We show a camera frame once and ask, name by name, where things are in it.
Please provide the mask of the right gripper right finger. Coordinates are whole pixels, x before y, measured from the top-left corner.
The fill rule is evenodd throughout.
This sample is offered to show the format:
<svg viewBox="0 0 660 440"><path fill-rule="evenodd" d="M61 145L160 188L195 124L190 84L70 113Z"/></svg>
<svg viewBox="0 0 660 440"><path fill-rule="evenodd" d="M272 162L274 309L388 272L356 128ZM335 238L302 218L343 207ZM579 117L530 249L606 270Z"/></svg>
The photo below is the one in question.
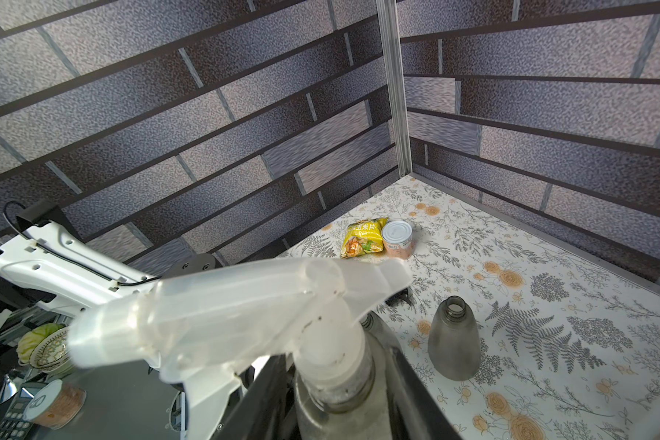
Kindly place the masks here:
<svg viewBox="0 0 660 440"><path fill-rule="evenodd" d="M373 317L373 335L384 350L392 439L454 439L460 435L443 415L400 347L395 333Z"/></svg>

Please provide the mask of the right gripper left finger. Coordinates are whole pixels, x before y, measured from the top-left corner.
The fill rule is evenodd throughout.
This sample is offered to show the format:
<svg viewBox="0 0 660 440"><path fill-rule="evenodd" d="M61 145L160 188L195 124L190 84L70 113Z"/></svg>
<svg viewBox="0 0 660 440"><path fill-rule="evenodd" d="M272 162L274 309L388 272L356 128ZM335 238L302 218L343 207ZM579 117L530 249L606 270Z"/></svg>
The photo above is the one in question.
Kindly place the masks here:
<svg viewBox="0 0 660 440"><path fill-rule="evenodd" d="M296 439L293 367L271 357L212 439Z"/></svg>

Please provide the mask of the grey spray bottle front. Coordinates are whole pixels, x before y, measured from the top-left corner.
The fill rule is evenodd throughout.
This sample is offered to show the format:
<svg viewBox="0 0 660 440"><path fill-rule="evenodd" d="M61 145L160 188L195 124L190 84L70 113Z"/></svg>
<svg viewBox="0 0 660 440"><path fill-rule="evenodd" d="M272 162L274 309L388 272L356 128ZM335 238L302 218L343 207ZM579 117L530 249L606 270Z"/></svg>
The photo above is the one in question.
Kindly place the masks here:
<svg viewBox="0 0 660 440"><path fill-rule="evenodd" d="M294 378L297 422L303 439L390 439L392 437L386 376L387 348L398 339L374 312L361 326L365 351L359 370L344 389L320 392Z"/></svg>

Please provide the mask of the clear white spray nozzle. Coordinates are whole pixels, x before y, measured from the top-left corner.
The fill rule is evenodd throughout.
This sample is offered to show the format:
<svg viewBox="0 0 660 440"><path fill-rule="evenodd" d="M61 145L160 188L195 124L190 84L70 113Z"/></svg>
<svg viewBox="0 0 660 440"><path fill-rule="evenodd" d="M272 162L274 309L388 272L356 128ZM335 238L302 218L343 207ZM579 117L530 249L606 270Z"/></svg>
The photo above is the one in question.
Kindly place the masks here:
<svg viewBox="0 0 660 440"><path fill-rule="evenodd" d="M412 280L399 258L275 258L202 271L84 312L68 348L81 368L156 361L163 382L183 385L188 436L207 439L241 372L265 356L292 356L323 403L354 397L366 363L360 320Z"/></svg>

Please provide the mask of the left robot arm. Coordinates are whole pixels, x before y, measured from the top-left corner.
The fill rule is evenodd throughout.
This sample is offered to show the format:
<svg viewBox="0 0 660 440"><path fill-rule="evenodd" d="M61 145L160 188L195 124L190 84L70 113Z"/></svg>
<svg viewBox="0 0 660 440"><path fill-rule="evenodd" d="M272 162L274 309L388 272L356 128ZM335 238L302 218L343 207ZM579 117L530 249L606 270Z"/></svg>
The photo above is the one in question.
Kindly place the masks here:
<svg viewBox="0 0 660 440"><path fill-rule="evenodd" d="M164 278L212 271L220 262L176 243L132 268L84 244L62 210L48 201L8 202L13 236L0 239L0 303L75 317L101 304L149 292Z"/></svg>

